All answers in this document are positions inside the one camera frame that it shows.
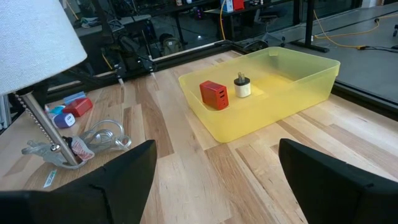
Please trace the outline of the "white shade wooden table lamp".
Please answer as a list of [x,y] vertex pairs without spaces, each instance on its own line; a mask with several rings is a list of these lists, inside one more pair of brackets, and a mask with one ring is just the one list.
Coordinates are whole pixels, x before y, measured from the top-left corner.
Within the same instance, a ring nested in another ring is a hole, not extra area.
[[[87,58],[59,0],[0,0],[0,95],[15,93],[57,75]],[[20,95],[31,116],[26,128],[37,126],[46,143],[29,140],[29,154],[46,152],[52,159],[64,158],[38,178],[38,190],[49,191],[87,173],[78,162],[30,90]]]

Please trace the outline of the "black white plug charger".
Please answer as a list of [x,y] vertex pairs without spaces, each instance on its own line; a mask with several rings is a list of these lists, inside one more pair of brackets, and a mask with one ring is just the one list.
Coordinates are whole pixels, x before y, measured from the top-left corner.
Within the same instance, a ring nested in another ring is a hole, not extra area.
[[251,81],[244,73],[238,72],[238,77],[234,80],[235,95],[245,98],[251,94]]

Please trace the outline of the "red box charger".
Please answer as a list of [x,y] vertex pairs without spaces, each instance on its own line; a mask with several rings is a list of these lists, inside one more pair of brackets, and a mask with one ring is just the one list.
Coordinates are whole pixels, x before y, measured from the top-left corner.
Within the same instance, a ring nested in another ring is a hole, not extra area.
[[93,103],[89,98],[79,98],[71,102],[69,105],[64,107],[62,110],[63,113],[71,113],[74,117],[81,117],[87,111],[92,109]]

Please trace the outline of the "olive backpack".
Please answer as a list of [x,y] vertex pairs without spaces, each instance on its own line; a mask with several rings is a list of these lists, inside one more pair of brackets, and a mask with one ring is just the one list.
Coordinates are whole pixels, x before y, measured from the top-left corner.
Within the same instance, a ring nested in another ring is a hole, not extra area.
[[183,49],[181,41],[172,34],[163,33],[159,37],[159,41],[162,46],[163,56],[175,54]]

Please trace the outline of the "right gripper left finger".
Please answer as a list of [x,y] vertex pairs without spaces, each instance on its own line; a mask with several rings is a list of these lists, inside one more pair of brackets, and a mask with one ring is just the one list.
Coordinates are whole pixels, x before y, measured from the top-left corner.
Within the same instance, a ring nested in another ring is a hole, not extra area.
[[156,163],[151,139],[55,190],[0,191],[0,224],[139,224]]

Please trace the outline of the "yellow translucent plastic bin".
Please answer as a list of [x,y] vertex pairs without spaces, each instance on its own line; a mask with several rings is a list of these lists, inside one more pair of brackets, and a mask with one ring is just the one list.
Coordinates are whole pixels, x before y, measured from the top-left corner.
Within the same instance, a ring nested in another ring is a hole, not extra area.
[[[337,60],[269,47],[178,80],[189,106],[214,139],[230,142],[327,100],[339,69]],[[251,81],[251,94],[245,98],[235,95],[238,72]],[[202,102],[200,84],[207,80],[227,88],[225,109]]]

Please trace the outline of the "purple white charger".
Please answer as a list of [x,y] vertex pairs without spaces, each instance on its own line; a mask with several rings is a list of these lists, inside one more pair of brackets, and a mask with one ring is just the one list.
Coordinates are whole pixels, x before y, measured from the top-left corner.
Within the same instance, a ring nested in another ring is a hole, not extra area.
[[58,129],[65,129],[75,124],[75,117],[71,113],[62,113],[54,116],[52,121]]

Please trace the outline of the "red multi-port USB charger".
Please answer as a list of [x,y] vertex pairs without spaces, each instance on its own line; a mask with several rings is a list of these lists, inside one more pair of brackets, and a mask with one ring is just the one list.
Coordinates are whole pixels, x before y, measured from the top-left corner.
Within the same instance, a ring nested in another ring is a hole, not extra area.
[[229,105],[227,88],[212,81],[200,84],[202,102],[215,110],[223,110]]

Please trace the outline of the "black metal stand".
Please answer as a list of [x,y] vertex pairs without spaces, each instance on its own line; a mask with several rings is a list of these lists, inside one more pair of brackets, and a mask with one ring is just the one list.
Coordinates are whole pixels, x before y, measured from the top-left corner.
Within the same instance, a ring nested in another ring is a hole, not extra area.
[[320,47],[312,44],[312,29],[313,29],[313,19],[314,19],[314,7],[315,0],[307,1],[307,19],[306,19],[306,28],[305,28],[305,38],[304,42],[300,42],[298,40],[291,42],[290,44],[303,47],[310,50],[315,50],[322,53],[329,52],[329,49],[326,47]]

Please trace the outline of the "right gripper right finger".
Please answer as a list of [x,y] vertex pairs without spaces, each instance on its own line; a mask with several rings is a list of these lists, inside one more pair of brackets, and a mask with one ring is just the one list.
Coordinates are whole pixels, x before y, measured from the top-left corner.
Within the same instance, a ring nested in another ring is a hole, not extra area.
[[309,224],[398,224],[398,182],[287,138],[279,160]]

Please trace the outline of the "light blue charger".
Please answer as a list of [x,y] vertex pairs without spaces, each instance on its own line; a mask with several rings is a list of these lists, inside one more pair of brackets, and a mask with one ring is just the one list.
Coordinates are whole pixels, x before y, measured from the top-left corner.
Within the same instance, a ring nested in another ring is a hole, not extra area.
[[86,97],[85,92],[81,91],[81,92],[78,92],[78,93],[75,93],[75,94],[65,97],[63,99],[63,101],[64,101],[65,105],[69,105],[73,101],[80,99],[80,98],[85,98],[85,97]]

